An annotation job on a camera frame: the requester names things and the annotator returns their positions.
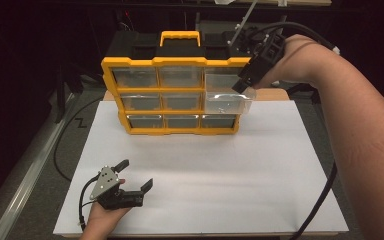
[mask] yellow storage organizer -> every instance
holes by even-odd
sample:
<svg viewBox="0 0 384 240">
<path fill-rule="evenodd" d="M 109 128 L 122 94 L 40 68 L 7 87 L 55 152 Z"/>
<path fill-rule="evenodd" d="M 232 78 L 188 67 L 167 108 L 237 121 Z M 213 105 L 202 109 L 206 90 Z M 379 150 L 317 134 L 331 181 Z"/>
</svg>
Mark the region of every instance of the yellow storage organizer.
<svg viewBox="0 0 384 240">
<path fill-rule="evenodd" d="M 117 32 L 102 61 L 105 84 L 129 134 L 233 134 L 251 98 L 231 86 L 249 61 L 228 35 Z"/>
</svg>

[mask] white table surface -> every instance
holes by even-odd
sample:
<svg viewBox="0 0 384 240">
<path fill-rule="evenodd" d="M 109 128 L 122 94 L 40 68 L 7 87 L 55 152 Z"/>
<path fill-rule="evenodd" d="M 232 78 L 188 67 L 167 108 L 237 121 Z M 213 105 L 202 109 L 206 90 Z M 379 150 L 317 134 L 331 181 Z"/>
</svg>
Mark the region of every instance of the white table surface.
<svg viewBox="0 0 384 240">
<path fill-rule="evenodd" d="M 54 234 L 78 236 L 84 184 L 104 166 L 129 159 L 126 191 L 150 178 L 144 206 L 116 236 L 283 235 L 298 230 L 326 176 L 293 101 L 254 102 L 235 135 L 128 135 L 114 101 L 99 104 Z M 94 184 L 89 186 L 88 201 Z M 87 219 L 90 205 L 83 208 Z M 306 232 L 348 231 L 332 192 Z"/>
</svg>

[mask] yellow carrying handle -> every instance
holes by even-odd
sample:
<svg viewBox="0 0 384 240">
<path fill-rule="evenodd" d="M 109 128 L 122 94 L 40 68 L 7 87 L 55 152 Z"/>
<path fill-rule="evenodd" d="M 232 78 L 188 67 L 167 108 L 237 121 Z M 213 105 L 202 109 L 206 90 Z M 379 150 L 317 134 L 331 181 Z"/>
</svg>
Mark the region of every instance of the yellow carrying handle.
<svg viewBox="0 0 384 240">
<path fill-rule="evenodd" d="M 198 47 L 201 46 L 198 31 L 163 31 L 161 33 L 160 47 L 164 44 L 164 39 L 191 39 L 195 38 L 198 42 Z"/>
</svg>

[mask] gray floor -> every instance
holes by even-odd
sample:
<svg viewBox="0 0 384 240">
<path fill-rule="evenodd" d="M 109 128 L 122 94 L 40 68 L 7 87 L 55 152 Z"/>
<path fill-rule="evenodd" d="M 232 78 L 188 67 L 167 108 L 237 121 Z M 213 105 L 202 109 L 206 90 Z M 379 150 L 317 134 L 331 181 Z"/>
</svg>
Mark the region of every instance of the gray floor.
<svg viewBox="0 0 384 240">
<path fill-rule="evenodd" d="M 104 92 L 105 89 L 102 87 L 97 88 L 86 86 L 83 94 L 77 97 L 77 102 L 71 113 L 75 113 L 96 98 L 102 97 Z M 321 161 L 323 169 L 326 174 L 329 174 L 333 157 L 329 147 L 326 130 L 322 124 L 323 120 L 321 117 L 321 108 L 319 105 L 313 105 L 311 103 L 308 93 L 298 93 L 291 97 L 297 103 L 299 112 L 307 128 L 316 153 Z M 79 114 L 76 115 L 77 120 L 73 120 L 67 126 L 67 129 L 61 138 L 61 142 L 57 149 L 56 159 L 60 169 L 70 178 L 74 174 L 77 162 L 82 153 L 90 126 L 94 119 L 97 105 L 98 103 L 95 102 L 79 112 Z M 38 132 L 29 149 L 14 167 L 13 171 L 6 179 L 5 184 L 0 189 L 0 219 L 13 198 L 18 186 L 23 180 L 24 175 L 32 164 L 32 156 L 40 151 L 44 142 L 47 141 L 47 137 L 49 136 L 49 133 L 54 125 L 53 121 L 55 116 L 56 109 L 53 108 L 48 121 L 43 125 L 41 131 Z M 26 205 L 24 206 L 7 239 L 64 239 L 63 237 L 53 235 L 52 231 L 68 188 L 69 182 L 62 178 L 56 171 L 51 153 L 33 191 L 31 192 L 30 197 L 28 198 Z M 342 191 L 339 179 L 336 180 L 333 186 L 333 191 L 337 197 L 339 206 L 341 207 L 350 231 L 334 237 L 304 236 L 300 239 L 363 239 L 350 210 L 350 206 Z"/>
</svg>

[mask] hand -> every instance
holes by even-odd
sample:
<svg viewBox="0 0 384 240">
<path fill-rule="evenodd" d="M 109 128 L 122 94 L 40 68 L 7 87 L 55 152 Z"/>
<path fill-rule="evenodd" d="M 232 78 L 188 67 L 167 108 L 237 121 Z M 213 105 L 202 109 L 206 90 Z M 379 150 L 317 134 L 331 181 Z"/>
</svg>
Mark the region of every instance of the hand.
<svg viewBox="0 0 384 240">
<path fill-rule="evenodd" d="M 85 231 L 80 239 L 106 239 L 115 229 L 120 219 L 129 212 L 130 209 L 131 208 L 105 210 L 99 203 L 94 202 L 90 209 Z"/>
<path fill-rule="evenodd" d="M 340 58 L 333 51 L 325 48 L 314 40 L 294 35 L 286 39 L 283 58 L 254 86 L 268 87 L 279 80 L 296 83 L 309 83 L 317 88 L 319 73 L 329 67 L 326 61 Z"/>
</svg>

